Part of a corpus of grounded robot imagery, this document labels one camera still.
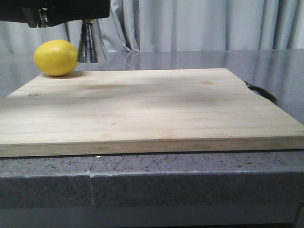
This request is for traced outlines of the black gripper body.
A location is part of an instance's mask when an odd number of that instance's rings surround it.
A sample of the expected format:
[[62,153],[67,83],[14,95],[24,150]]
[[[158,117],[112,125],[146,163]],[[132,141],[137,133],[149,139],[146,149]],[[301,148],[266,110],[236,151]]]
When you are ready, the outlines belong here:
[[109,0],[2,0],[0,20],[26,23],[30,28],[53,27],[62,23],[102,19],[110,15]]

